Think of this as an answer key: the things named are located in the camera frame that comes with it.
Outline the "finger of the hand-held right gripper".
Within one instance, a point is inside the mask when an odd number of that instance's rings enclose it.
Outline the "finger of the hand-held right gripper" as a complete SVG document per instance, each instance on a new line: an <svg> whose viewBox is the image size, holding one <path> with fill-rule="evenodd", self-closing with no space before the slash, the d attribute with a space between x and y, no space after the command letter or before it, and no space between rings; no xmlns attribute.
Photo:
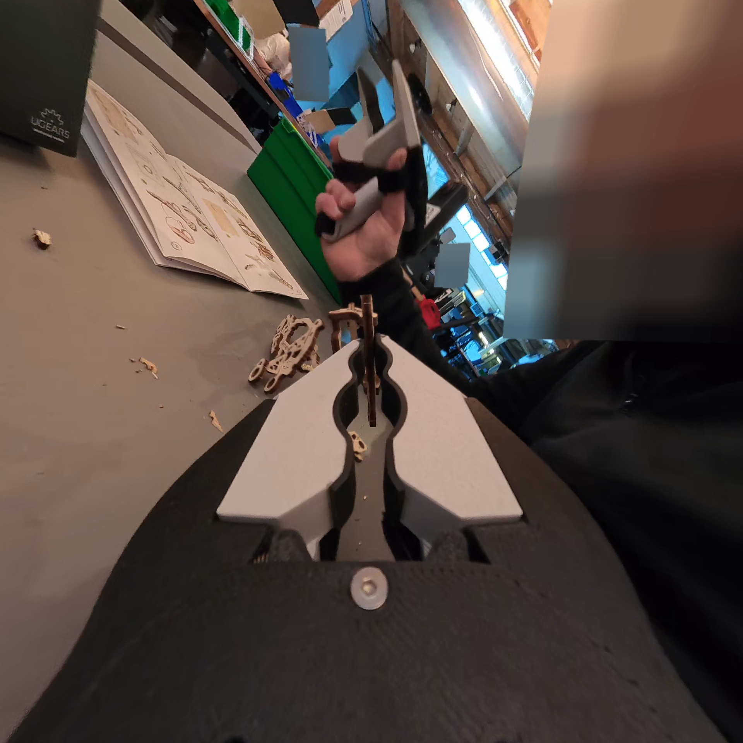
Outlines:
<svg viewBox="0 0 743 743"><path fill-rule="evenodd" d="M362 119L367 137L377 134L384 126L384 118L380 110L380 104L376 85L363 68L357 69L358 88Z"/></svg>
<svg viewBox="0 0 743 743"><path fill-rule="evenodd" d="M414 149L420 145L420 133L413 98L401 63L392 61L392 89L395 102L395 119L392 134L395 149Z"/></svg>

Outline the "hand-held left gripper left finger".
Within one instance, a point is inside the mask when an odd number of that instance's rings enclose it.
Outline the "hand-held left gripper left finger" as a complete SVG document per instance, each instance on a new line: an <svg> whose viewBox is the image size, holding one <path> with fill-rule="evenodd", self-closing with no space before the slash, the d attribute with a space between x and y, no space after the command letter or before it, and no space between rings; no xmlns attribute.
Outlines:
<svg viewBox="0 0 743 743"><path fill-rule="evenodd" d="M265 422L217 508L222 522L269 526L302 536L313 560L336 527L330 488L354 465L347 424L334 407L342 390L358 404L353 357L358 340L342 347L273 400Z"/></svg>

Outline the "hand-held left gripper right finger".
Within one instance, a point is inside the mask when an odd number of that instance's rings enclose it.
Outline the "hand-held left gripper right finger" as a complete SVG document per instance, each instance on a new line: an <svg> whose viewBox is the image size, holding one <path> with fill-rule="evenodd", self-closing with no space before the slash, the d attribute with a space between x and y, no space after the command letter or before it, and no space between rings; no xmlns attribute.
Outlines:
<svg viewBox="0 0 743 743"><path fill-rule="evenodd" d="M393 554L423 554L443 533L518 522L523 509L468 399L380 336L385 442L383 533Z"/></svg>

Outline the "wooden frame part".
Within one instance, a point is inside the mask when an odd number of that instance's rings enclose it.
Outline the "wooden frame part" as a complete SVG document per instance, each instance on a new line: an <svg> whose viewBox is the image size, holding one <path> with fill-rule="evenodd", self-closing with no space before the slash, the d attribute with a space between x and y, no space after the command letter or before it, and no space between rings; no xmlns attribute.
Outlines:
<svg viewBox="0 0 743 743"><path fill-rule="evenodd" d="M368 424L375 428L377 424L376 416L376 390L377 374L375 368L375 331L377 327L377 314L374 311L373 299L370 294L363 294L360 297L360 306L350 303L346 308L341 308L329 312L330 320L330 347L332 353L339 352L342 348L341 336L342 325L348 326L355 324L362 330L362 350L364 364L364 381L362 383L367 396L367 414Z"/></svg>

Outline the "person's right forearm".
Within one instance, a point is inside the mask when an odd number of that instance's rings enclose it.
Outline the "person's right forearm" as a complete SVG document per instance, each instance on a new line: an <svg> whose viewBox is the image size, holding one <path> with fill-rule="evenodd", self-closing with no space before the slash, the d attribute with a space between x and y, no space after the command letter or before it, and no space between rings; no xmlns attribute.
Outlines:
<svg viewBox="0 0 743 743"><path fill-rule="evenodd" d="M404 270L398 258L388 260L356 280L339 279L338 285L341 299L346 303L356 303L363 294L370 295L378 316L378 332L388 336L466 397L481 400L478 385L442 358L441 350L432 339L419 305L404 280Z"/></svg>

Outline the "black model kit box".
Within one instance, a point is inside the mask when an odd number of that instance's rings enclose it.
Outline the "black model kit box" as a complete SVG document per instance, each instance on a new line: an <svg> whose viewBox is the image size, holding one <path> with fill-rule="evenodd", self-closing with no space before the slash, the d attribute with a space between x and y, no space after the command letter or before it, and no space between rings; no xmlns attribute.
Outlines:
<svg viewBox="0 0 743 743"><path fill-rule="evenodd" d="M1 2L1 133L75 158L101 1Z"/></svg>

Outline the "green plastic bin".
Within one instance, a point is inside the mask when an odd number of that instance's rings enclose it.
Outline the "green plastic bin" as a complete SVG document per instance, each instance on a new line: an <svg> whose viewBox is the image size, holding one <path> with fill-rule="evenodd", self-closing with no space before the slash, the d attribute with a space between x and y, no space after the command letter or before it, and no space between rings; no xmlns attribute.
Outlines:
<svg viewBox="0 0 743 743"><path fill-rule="evenodd" d="M281 118L247 169L247 177L282 223L330 295L339 288L315 233L315 201L331 178L330 169L292 123Z"/></svg>

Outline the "wooden chassis assembly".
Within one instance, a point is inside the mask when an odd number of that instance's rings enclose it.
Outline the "wooden chassis assembly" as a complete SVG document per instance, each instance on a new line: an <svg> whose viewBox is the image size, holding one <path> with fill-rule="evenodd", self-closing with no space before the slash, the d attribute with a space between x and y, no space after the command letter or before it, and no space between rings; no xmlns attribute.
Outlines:
<svg viewBox="0 0 743 743"><path fill-rule="evenodd" d="M324 326L322 320L288 314L276 329L269 358L260 359L255 364L247 377L248 383L253 384L269 375L264 391L273 394L284 379L293 377L304 366L313 368L311 363L319 363L316 346Z"/></svg>

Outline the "open instruction booklet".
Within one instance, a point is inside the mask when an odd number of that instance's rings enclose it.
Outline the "open instruction booklet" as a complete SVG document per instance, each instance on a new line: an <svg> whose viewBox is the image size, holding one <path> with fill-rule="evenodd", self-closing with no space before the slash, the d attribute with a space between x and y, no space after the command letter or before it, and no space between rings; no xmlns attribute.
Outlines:
<svg viewBox="0 0 743 743"><path fill-rule="evenodd" d="M167 154L92 80L83 117L82 137L155 265L308 298L237 197Z"/></svg>

